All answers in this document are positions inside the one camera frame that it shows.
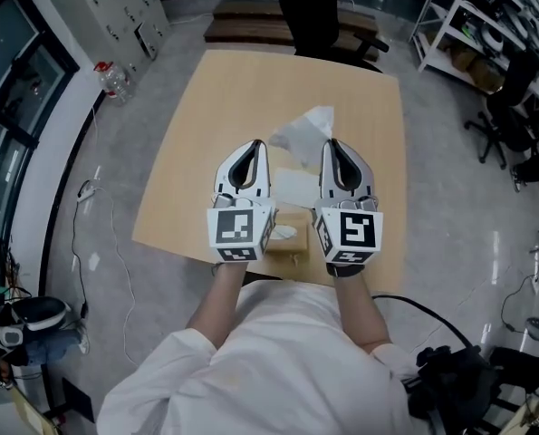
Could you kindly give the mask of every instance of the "black chair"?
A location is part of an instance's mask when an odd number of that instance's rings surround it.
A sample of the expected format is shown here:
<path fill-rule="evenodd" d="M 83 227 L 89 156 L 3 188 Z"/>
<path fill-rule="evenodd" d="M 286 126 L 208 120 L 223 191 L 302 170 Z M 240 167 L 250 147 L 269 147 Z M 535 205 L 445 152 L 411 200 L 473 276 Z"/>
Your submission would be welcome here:
<path fill-rule="evenodd" d="M 354 36 L 361 40 L 355 53 L 333 47 L 340 35 L 338 0 L 279 0 L 281 11 L 289 26 L 295 44 L 295 54 L 349 64 L 381 73 L 363 57 L 371 46 L 386 53 L 389 47 L 363 31 Z"/>
<path fill-rule="evenodd" d="M 483 112 L 478 118 L 483 125 L 472 121 L 465 122 L 465 129 L 476 129 L 487 138 L 486 148 L 478 157 L 486 161 L 489 151 L 495 146 L 501 159 L 501 169 L 506 168 L 506 158 L 501 147 L 503 142 L 512 151 L 525 151 L 534 146 L 528 132 L 529 120 L 513 110 L 524 98 L 529 84 L 539 72 L 539 57 L 531 50 L 516 53 L 509 63 L 502 89 L 486 99 L 486 107 L 493 117 L 492 123 Z"/>

